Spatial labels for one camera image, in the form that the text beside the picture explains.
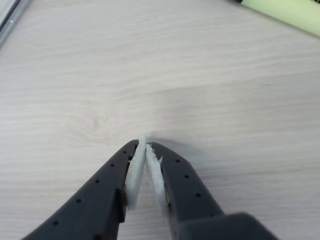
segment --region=green object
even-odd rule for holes
[[[320,37],[320,0],[237,0],[237,2]]]

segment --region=torn foam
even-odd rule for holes
[[[128,168],[125,187],[128,210],[134,210],[137,205],[138,194],[145,170],[146,137],[139,138],[134,156]]]
[[[146,145],[145,158],[146,158],[146,165],[145,165],[146,173],[149,177],[149,180],[152,183],[156,201],[159,207],[161,208],[162,214],[166,215],[167,201],[166,201],[165,183],[161,173],[162,158],[157,159],[155,151],[150,144]]]

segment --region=light wood grain surface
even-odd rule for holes
[[[227,0],[34,0],[0,49],[0,239],[149,133],[227,213],[320,237],[320,40]],[[147,179],[119,240],[171,239]]]

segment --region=small hole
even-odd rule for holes
[[[102,236],[100,234],[96,234],[94,235],[93,240],[102,240]]]

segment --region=pen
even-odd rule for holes
[[[0,16],[0,48],[25,12],[31,0],[11,0],[6,11]]]
[[[320,37],[320,0],[236,0]]]

